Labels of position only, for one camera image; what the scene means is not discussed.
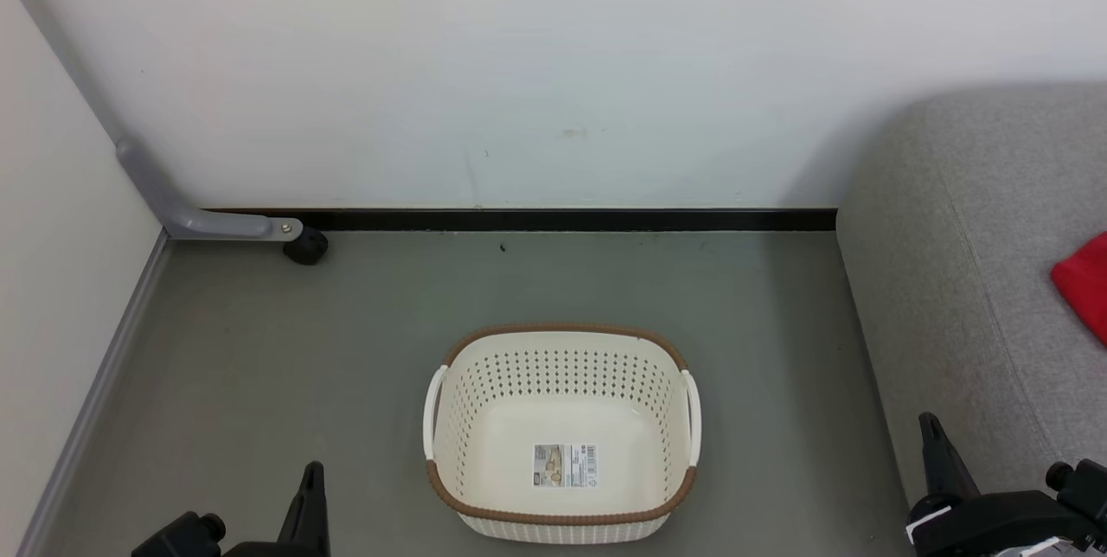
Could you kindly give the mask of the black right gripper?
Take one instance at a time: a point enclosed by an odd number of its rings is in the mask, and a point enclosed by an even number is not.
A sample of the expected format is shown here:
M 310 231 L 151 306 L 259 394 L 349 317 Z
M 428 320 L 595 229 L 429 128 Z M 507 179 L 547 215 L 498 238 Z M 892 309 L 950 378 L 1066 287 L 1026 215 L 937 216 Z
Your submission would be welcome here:
M 1099 522 L 1041 491 L 980 496 L 940 419 L 918 416 L 925 497 L 911 509 L 906 537 L 918 556 L 1034 556 L 1070 547 L 1099 549 Z

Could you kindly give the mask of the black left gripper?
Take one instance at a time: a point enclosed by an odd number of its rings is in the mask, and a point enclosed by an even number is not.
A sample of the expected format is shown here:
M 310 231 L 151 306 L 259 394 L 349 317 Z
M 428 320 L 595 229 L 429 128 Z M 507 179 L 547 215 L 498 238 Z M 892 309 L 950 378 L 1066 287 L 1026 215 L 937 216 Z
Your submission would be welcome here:
M 223 557 L 281 556 L 282 545 L 307 550 L 309 556 L 330 556 L 330 525 L 325 494 L 324 467 L 311 462 L 304 467 L 299 489 L 284 514 L 277 541 L 239 541 Z

